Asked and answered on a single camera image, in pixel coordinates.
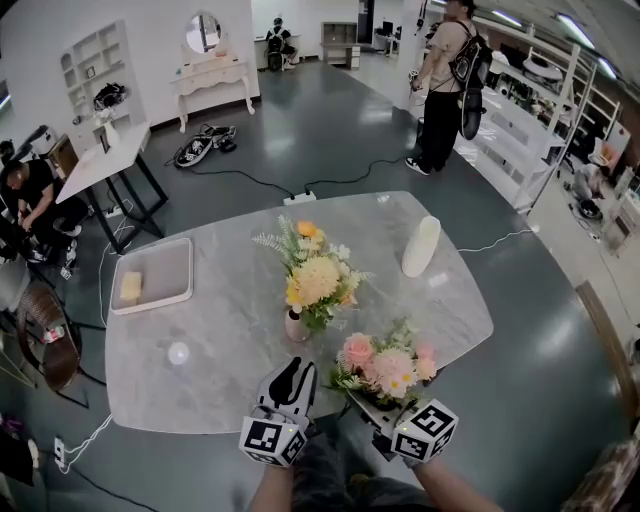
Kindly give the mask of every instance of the shelving unit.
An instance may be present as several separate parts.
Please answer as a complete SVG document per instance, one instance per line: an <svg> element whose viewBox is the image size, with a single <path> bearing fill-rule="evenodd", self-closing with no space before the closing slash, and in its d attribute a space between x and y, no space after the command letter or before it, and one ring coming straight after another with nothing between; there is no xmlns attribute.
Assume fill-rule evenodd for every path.
<svg viewBox="0 0 640 512"><path fill-rule="evenodd" d="M80 119L74 125L71 140L79 155L98 144L103 128L96 126L92 116L93 99L110 82L127 88L127 98L114 109L114 125L118 128L139 124L146 120L138 86L128 51L125 25L115 21L87 35L60 58L72 119Z"/></svg>

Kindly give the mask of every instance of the chair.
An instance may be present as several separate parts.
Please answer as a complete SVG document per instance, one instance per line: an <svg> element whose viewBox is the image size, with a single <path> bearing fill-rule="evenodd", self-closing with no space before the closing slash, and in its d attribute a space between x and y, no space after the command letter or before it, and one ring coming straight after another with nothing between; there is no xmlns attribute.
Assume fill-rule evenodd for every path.
<svg viewBox="0 0 640 512"><path fill-rule="evenodd" d="M31 351L27 336L29 318L43 331L54 326L64 328L64 336L53 343L44 345L42 363ZM60 397L88 409L85 405L61 393L77 374L106 386L101 380L87 374L80 366L82 340L78 326L67 317L60 300L54 291L43 282L33 282L20 299L18 305L16 331L20 349L25 359L44 377L47 385Z"/></svg>

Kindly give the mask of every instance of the person's hand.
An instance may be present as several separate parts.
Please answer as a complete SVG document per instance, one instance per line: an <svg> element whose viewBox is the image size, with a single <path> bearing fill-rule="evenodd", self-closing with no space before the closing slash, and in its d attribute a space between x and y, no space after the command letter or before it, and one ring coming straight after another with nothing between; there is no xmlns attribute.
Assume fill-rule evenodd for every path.
<svg viewBox="0 0 640 512"><path fill-rule="evenodd" d="M31 231L31 225L33 224L33 219L31 216L23 219L22 221L22 229L24 229L27 233Z"/></svg>

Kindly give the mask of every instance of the man sitting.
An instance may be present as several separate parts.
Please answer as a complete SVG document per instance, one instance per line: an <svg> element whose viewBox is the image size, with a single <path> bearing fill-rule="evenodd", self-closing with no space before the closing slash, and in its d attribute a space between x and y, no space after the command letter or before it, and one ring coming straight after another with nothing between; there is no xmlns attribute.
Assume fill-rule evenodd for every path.
<svg viewBox="0 0 640 512"><path fill-rule="evenodd" d="M609 168L587 164L580 168L573 181L573 193L578 200L598 199L602 197L602 181L609 177Z"/></svg>
<svg viewBox="0 0 640 512"><path fill-rule="evenodd" d="M284 69L295 69L292 61L298 55L298 50L289 44L291 32L282 28L282 18L273 20L273 28L267 33L269 51L279 51L284 55Z"/></svg>
<svg viewBox="0 0 640 512"><path fill-rule="evenodd" d="M26 163L11 160L2 170L1 179L17 199L18 225L25 232L35 234L40 243L75 253L77 242L74 238L82 231L79 223L87 215L88 208L78 197L55 203L62 184L53 178L47 163L44 160ZM59 219L62 219L60 224L54 225Z"/></svg>

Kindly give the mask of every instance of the flower bouquet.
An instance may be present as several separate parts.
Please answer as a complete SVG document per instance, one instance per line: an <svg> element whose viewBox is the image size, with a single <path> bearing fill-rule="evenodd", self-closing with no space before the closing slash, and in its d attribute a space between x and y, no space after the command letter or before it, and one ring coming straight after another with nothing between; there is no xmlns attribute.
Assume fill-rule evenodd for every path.
<svg viewBox="0 0 640 512"><path fill-rule="evenodd" d="M330 387L356 391L381 410L419 399L415 386L437 373L433 348L415 344L405 319L396 320L384 338L355 333L347 338L331 370Z"/></svg>
<svg viewBox="0 0 640 512"><path fill-rule="evenodd" d="M281 235L261 235L253 240L283 256L287 272L286 302L310 331L321 331L341 307L357 304L355 291L372 274L352 270L346 263L351 251L327 244L324 231L312 222L278 218Z"/></svg>

